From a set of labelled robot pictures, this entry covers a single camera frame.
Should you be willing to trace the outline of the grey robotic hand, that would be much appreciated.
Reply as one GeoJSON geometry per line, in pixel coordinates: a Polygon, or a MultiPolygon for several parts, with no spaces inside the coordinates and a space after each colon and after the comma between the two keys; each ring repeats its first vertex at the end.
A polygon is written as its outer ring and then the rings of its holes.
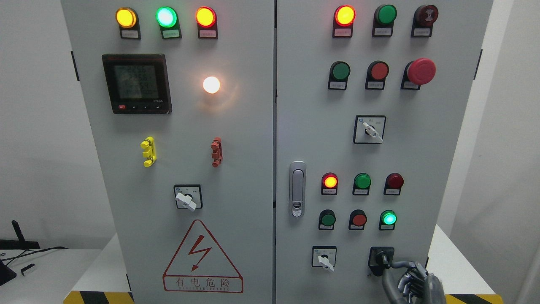
{"type": "Polygon", "coordinates": [[[446,296],[441,281],[433,273],[428,273],[422,264],[413,261],[399,261],[384,266],[382,285],[391,304],[446,304],[446,296]],[[389,268],[405,268],[406,272],[395,282],[389,268]]]}

